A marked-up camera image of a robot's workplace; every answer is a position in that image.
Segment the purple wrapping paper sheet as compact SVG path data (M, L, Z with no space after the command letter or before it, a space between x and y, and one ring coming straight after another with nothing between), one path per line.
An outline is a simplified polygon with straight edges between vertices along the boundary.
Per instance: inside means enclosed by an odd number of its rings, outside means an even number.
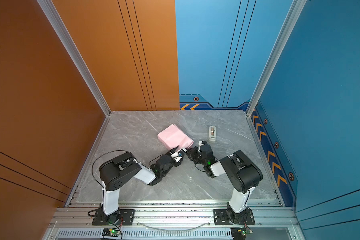
M173 148L187 149L194 144L194 141L174 124L161 131L158 134L158 140L167 150Z

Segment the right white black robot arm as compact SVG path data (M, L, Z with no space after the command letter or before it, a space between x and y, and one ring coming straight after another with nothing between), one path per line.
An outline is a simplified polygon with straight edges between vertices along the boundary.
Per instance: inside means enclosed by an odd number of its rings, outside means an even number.
M229 222L231 225L253 226L254 214L248 207L248 202L255 188L263 180L263 173L259 167L241 150L217 160L212 147L204 141L199 147L186 149L186 153L195 165L203 165L208 177L226 175L234 188L224 218L218 217L221 224Z

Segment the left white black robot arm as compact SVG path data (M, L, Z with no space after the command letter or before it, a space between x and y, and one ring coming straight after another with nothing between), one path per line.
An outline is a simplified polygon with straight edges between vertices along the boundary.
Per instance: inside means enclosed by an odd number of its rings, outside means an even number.
M122 154L100 165L100 180L103 200L100 212L95 216L108 225L120 224L122 214L119 207L120 189L131 179L135 178L146 185L154 186L169 173L173 167L181 165L187 150L175 147L166 154L160 155L151 166L147 167L139 162L129 151L120 151Z

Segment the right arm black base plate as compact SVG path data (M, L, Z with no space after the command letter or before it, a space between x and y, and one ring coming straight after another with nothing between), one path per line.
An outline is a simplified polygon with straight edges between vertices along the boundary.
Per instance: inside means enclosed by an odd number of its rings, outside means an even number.
M214 209L215 225L246 225L253 226L256 224L253 211L246 208L240 213L235 213L228 209Z

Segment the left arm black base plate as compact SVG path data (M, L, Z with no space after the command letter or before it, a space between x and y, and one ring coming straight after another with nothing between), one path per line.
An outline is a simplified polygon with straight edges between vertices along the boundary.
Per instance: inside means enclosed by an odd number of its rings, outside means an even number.
M92 215L88 213L90 217L93 218L93 226L107 226L107 225L117 225L117 226L131 226L135 217L134 209L119 209L116 212L106 215L101 208L96 209L95 213Z

